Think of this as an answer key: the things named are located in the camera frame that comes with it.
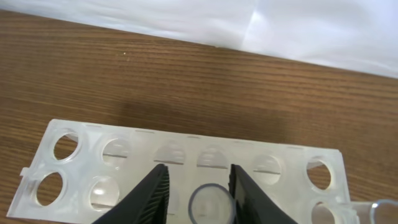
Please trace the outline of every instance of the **wooden table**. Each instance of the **wooden table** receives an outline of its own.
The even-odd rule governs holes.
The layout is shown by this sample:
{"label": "wooden table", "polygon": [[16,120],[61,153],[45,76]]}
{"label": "wooden table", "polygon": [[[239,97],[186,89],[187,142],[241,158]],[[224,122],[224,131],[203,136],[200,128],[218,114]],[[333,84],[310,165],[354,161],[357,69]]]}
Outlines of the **wooden table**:
{"label": "wooden table", "polygon": [[53,118],[335,148],[398,198],[398,80],[1,11],[1,223],[43,223],[5,216]]}

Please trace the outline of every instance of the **white plastic sheet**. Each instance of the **white plastic sheet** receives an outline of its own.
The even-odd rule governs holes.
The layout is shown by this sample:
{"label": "white plastic sheet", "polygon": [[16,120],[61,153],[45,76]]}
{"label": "white plastic sheet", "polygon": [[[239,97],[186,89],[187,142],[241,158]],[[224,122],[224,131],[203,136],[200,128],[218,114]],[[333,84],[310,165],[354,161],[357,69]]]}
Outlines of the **white plastic sheet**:
{"label": "white plastic sheet", "polygon": [[0,9],[398,78],[396,0],[0,0]]}

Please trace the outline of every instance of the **tabletop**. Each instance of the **tabletop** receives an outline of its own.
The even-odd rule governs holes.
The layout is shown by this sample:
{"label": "tabletop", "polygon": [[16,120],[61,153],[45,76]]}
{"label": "tabletop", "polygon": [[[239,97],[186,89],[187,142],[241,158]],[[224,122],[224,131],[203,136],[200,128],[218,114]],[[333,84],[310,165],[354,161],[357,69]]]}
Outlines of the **tabletop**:
{"label": "tabletop", "polygon": [[0,223],[46,223],[6,213],[54,118],[339,149],[352,200],[398,198],[398,80],[0,11]]}

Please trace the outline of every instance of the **white paper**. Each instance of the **white paper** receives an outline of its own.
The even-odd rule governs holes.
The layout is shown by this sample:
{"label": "white paper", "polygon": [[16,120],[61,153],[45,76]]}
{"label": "white paper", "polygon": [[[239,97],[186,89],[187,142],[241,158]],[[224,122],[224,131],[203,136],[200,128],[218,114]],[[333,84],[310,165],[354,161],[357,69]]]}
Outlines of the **white paper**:
{"label": "white paper", "polygon": [[0,9],[398,78],[396,0],[0,0]]}

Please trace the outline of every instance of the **white cloth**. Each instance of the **white cloth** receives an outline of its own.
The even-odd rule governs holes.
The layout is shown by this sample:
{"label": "white cloth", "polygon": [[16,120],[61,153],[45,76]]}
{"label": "white cloth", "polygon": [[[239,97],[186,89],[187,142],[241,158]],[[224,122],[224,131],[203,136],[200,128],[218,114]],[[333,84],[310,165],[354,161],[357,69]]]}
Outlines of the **white cloth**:
{"label": "white cloth", "polygon": [[0,0],[0,9],[398,78],[396,0]]}

